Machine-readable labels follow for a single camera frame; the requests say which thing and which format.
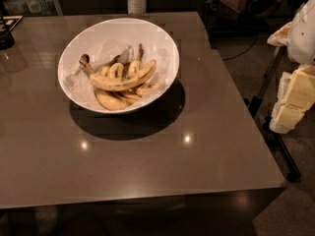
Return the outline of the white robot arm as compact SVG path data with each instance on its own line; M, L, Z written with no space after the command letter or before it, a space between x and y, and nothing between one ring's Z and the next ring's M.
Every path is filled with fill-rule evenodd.
M292 73L283 72L269 125L273 132L287 134L315 103L315 0L303 4L267 43L285 46L288 58L298 64Z

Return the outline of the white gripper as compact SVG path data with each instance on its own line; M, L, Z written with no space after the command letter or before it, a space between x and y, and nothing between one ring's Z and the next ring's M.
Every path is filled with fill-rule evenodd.
M278 134L287 134L315 103L315 66L301 64L279 84L280 102L276 102L269 128Z

